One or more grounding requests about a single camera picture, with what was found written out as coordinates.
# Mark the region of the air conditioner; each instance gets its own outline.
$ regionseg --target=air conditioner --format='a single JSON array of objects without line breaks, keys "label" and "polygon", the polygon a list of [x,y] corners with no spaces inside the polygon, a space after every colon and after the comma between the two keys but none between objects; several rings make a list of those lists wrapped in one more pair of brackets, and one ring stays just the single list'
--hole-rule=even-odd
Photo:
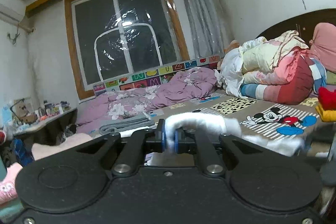
[{"label": "air conditioner", "polygon": [[26,13],[26,5],[22,0],[0,0],[0,20],[18,24]]}]

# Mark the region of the wooden window frame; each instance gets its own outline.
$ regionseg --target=wooden window frame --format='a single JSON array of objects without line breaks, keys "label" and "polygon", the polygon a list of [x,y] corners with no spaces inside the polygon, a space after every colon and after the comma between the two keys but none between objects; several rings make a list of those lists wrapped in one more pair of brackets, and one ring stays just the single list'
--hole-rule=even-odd
[{"label": "wooden window frame", "polygon": [[[83,78],[79,66],[79,60],[77,56],[77,48],[74,35],[73,19],[72,19],[72,2],[75,0],[64,0],[66,28],[68,37],[69,54],[71,60],[71,66],[73,70],[73,76],[75,78],[76,90],[80,100],[84,100],[88,97],[95,95],[93,90],[85,90]],[[166,0],[166,7],[169,12],[169,16],[172,20],[174,32],[177,40],[177,45],[181,54],[182,61],[189,60],[189,53],[185,43],[182,27],[179,17],[177,15],[174,0]]]}]

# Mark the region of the pink pillow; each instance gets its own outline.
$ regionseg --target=pink pillow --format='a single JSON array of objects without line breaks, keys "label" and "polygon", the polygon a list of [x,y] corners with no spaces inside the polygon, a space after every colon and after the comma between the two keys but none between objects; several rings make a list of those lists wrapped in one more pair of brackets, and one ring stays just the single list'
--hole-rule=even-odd
[{"label": "pink pillow", "polygon": [[336,26],[330,23],[319,23],[314,30],[310,53],[316,55],[322,65],[336,73]]}]

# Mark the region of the mickey mouse print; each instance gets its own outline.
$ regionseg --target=mickey mouse print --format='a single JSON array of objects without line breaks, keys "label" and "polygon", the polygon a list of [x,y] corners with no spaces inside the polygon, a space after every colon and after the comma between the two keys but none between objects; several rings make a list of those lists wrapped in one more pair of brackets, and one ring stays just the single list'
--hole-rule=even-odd
[{"label": "mickey mouse print", "polygon": [[261,113],[247,116],[242,125],[256,133],[279,140],[283,137],[296,136],[305,128],[316,123],[318,114],[294,109],[286,105],[275,104]]}]

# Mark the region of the pink floral blanket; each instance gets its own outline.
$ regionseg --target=pink floral blanket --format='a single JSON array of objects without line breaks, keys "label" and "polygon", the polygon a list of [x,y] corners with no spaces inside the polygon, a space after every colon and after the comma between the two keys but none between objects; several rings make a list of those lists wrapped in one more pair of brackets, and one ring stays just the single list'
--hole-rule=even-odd
[{"label": "pink floral blanket", "polygon": [[216,84],[214,71],[196,67],[177,72],[162,85],[107,92],[80,106],[77,132],[90,133],[101,126],[102,120],[126,119],[139,113],[174,105],[213,92]]}]

